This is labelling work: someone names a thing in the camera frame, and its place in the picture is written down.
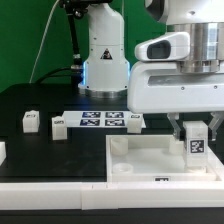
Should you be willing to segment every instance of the white platform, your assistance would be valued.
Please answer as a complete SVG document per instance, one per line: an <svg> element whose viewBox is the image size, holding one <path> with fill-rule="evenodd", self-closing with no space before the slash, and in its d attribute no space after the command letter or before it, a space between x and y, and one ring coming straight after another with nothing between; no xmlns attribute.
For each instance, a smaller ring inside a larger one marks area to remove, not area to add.
<svg viewBox="0 0 224 224"><path fill-rule="evenodd" d="M119 136L128 140L128 153L121 156L112 153L111 140L117 137L107 136L108 182L216 181L220 178L210 163L206 172L186 172L183 142L175 141L173 136ZM216 163L210 149L209 159Z"/></svg>

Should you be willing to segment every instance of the warning label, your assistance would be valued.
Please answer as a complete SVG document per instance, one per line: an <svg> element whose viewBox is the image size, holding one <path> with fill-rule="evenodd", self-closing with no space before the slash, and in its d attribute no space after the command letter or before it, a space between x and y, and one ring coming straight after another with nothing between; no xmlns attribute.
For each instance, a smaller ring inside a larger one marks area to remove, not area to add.
<svg viewBox="0 0 224 224"><path fill-rule="evenodd" d="M110 51L108 50L108 48L104 51L101 59L103 60L113 60L111 54L110 54Z"/></svg>

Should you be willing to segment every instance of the black cable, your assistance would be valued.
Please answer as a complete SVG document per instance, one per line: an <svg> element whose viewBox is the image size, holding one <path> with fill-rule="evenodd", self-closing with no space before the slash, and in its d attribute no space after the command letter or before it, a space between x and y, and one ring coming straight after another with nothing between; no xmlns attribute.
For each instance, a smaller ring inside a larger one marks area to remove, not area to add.
<svg viewBox="0 0 224 224"><path fill-rule="evenodd" d="M55 69L55 70L53 70L51 72L48 72L43 77L39 78L35 83L36 84L40 84L44 79L47 79L49 77L53 77L52 75L54 75L55 73L58 73L58 72L62 72L62 71L71 71L71 68L70 67L64 67L64 68Z"/></svg>
<svg viewBox="0 0 224 224"><path fill-rule="evenodd" d="M74 75L51 75L49 77L45 77L45 79L49 79L49 78L61 78L61 77L73 77Z"/></svg>

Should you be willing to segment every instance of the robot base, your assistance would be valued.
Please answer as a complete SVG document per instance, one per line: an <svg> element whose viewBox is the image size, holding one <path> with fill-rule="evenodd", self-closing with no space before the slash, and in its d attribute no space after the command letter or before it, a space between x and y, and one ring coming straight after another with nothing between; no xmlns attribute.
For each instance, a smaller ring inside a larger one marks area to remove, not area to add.
<svg viewBox="0 0 224 224"><path fill-rule="evenodd" d="M122 97L122 96L127 96L127 89L121 90L121 91L95 91L95 90L89 90L89 89L84 89L81 88L81 86L79 85L79 93L86 95L86 96L90 96L90 97L94 97L94 98L118 98L118 97Z"/></svg>

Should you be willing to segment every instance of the white block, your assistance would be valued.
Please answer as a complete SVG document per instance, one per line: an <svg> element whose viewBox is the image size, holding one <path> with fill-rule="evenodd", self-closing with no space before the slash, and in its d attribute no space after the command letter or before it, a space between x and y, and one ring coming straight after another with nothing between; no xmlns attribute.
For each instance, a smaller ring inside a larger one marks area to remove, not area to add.
<svg viewBox="0 0 224 224"><path fill-rule="evenodd" d="M23 132L35 133L38 132L40 126L39 111L26 112L23 117Z"/></svg>
<svg viewBox="0 0 224 224"><path fill-rule="evenodd" d="M4 162L5 158L6 158L5 143L0 142L0 166Z"/></svg>
<svg viewBox="0 0 224 224"><path fill-rule="evenodd" d="M141 134L142 132L142 114L130 114L128 118L128 133Z"/></svg>
<svg viewBox="0 0 224 224"><path fill-rule="evenodd" d="M202 121L184 122L186 140L184 161L187 167L204 167L208 162L208 126Z"/></svg>
<svg viewBox="0 0 224 224"><path fill-rule="evenodd" d="M52 118L52 135L53 140L66 140L68 138L67 126L63 117Z"/></svg>

